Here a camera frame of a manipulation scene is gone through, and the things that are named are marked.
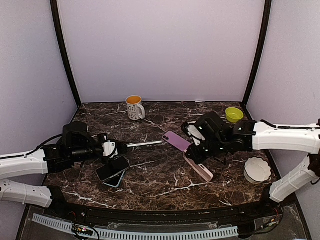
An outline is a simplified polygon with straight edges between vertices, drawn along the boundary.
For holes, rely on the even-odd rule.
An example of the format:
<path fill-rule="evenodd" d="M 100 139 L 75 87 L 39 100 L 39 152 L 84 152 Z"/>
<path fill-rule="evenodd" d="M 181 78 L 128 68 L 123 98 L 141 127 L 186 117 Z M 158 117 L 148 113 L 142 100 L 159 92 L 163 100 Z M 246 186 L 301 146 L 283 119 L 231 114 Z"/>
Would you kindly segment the purple phone case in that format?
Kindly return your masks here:
<path fill-rule="evenodd" d="M 181 152 L 185 152 L 191 143 L 173 131 L 168 131 L 162 136 L 162 140 L 169 143 Z"/>

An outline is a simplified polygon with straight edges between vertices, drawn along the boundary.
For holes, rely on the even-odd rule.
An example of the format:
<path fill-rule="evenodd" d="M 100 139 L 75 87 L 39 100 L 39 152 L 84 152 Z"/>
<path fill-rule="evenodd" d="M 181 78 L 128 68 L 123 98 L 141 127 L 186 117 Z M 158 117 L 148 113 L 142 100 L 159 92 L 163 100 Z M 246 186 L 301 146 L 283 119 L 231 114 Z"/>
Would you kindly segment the pink phone case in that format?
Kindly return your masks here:
<path fill-rule="evenodd" d="M 213 179 L 214 175 L 203 164 L 195 164 L 192 159 L 187 157 L 186 150 L 183 152 L 183 158 L 207 183 Z"/>

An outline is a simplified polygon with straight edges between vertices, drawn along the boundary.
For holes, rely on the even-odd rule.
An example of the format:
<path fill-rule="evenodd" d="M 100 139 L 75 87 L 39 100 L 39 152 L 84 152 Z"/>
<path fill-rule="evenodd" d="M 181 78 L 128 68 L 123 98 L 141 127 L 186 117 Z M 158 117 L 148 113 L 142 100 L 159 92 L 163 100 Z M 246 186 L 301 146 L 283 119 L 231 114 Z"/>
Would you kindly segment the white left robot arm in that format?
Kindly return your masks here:
<path fill-rule="evenodd" d="M 0 158 L 0 199 L 6 202 L 51 208 L 60 218 L 71 213 L 64 194 L 57 186 L 34 186 L 11 181 L 11 178 L 34 174 L 56 174 L 71 169 L 76 163 L 100 160 L 96 170 L 98 179 L 108 183 L 130 168 L 123 156 L 127 145 L 110 140 L 106 134 L 94 139 L 84 122 L 74 121 L 65 125 L 62 134 L 51 137 L 36 149 Z"/>

